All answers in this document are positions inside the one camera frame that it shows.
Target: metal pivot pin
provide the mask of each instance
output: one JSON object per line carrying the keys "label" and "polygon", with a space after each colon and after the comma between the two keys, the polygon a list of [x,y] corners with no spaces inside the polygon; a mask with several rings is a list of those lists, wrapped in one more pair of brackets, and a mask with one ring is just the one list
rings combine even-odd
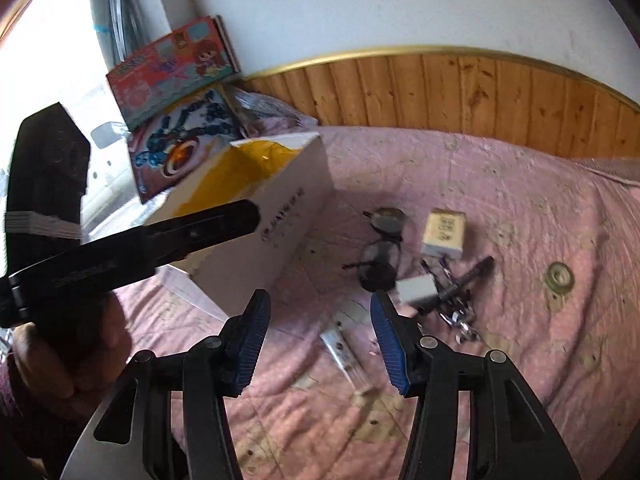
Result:
{"label": "metal pivot pin", "polygon": [[489,359],[494,363],[502,364],[507,361],[507,354],[500,350],[492,350],[489,354]]}
{"label": "metal pivot pin", "polygon": [[137,363],[146,363],[152,357],[155,357],[155,356],[151,350],[141,350],[133,356],[133,358]]}
{"label": "metal pivot pin", "polygon": [[438,340],[428,335],[420,339],[420,346],[422,348],[433,349],[433,348],[436,348],[436,346],[438,346]]}
{"label": "metal pivot pin", "polygon": [[209,350],[213,350],[214,348],[218,348],[220,345],[222,345],[222,339],[220,339],[218,336],[210,336],[207,337],[204,340],[204,348],[208,348]]}

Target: eyeglasses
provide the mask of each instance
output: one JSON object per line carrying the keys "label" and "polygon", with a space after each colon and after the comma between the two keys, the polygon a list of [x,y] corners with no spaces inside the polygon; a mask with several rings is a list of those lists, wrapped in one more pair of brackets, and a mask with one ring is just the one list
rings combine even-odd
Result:
{"label": "eyeglasses", "polygon": [[387,292],[396,286],[400,265],[402,228],[406,215],[395,207],[380,207],[363,213],[380,240],[366,245],[359,262],[343,265],[356,269],[356,276],[364,290]]}

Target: comic book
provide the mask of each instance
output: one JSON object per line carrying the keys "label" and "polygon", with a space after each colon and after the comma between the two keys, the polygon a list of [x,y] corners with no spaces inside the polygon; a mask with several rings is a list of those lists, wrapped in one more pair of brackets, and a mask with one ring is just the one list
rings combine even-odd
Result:
{"label": "comic book", "polygon": [[107,74],[130,131],[167,106],[236,72],[210,16],[144,46]]}
{"label": "comic book", "polygon": [[143,203],[177,184],[232,140],[240,126],[213,84],[146,120],[129,134],[129,156]]}

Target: gold trim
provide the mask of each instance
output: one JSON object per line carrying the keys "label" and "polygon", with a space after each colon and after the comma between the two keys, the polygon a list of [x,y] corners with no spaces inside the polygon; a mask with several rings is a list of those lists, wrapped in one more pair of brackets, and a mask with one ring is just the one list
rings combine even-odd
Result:
{"label": "gold trim", "polygon": [[518,64],[525,64],[534,68],[547,70],[548,72],[554,72],[571,79],[587,82],[594,85],[596,88],[603,89],[610,95],[618,99],[620,102],[633,108],[636,112],[640,112],[640,105],[630,99],[622,92],[611,88],[600,81],[592,79],[580,72],[559,66],[540,59],[534,59],[532,57],[521,56],[520,54],[512,54],[511,52],[504,52],[502,50],[489,50],[487,48],[476,48],[473,46],[452,46],[452,45],[400,45],[400,46],[380,46],[366,48],[363,50],[343,50],[340,52],[334,52],[332,54],[325,54],[324,56],[307,57],[294,63],[283,64],[268,68],[266,70],[260,70],[245,78],[243,81],[251,81],[253,79],[265,78],[283,72],[290,72],[299,68],[306,68],[307,66],[313,66],[324,63],[331,63],[335,61],[344,61],[346,59],[359,59],[361,57],[377,57],[377,56],[399,56],[401,54],[442,54],[450,56],[476,56],[476,57],[488,57],[491,59],[497,59],[500,61],[511,61]]}

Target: metal part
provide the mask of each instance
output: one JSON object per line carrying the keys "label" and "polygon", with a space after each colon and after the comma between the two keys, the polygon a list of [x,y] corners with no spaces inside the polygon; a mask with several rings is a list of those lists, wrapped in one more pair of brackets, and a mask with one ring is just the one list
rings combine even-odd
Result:
{"label": "metal part", "polygon": [[430,298],[420,307],[424,311],[430,312],[431,310],[439,306],[441,303],[445,303],[446,301],[451,300],[452,298],[455,298],[456,296],[459,296],[460,294],[462,294],[464,292],[464,286],[468,282],[470,282],[471,280],[474,280],[479,276],[485,275],[486,273],[490,272],[491,269],[493,268],[494,268],[494,258],[492,256],[487,256],[483,258],[477,264],[475,264],[471,270],[468,270],[465,274],[460,276],[456,280],[455,285],[448,286],[443,291],[441,291],[437,296],[435,296],[434,298]]}
{"label": "metal part", "polygon": [[207,337],[202,342],[202,345],[204,346],[204,348],[213,350],[214,348],[219,348],[220,346],[222,346],[222,339],[220,339],[218,336],[212,335]]}
{"label": "metal part", "polygon": [[502,364],[507,361],[507,354],[500,350],[491,350],[489,353],[489,359],[494,363]]}
{"label": "metal part", "polygon": [[[439,263],[442,272],[449,280],[449,286],[457,286],[458,281],[451,272],[446,257],[441,257]],[[422,260],[420,264],[425,272],[433,277],[438,291],[441,292],[444,290],[445,287],[439,282],[438,277],[431,267],[424,260]],[[471,326],[471,323],[476,319],[476,312],[472,306],[471,293],[468,289],[465,288],[459,296],[454,296],[440,303],[435,307],[435,310],[450,328],[458,330],[456,333],[456,342],[458,344],[481,339],[478,330]]]}
{"label": "metal part", "polygon": [[438,346],[438,340],[431,336],[425,336],[420,339],[420,346],[422,348],[433,349],[433,348],[436,348],[436,346]]}
{"label": "metal part", "polygon": [[155,354],[151,350],[141,350],[133,356],[135,361],[138,363],[146,363],[152,357],[155,357]]}

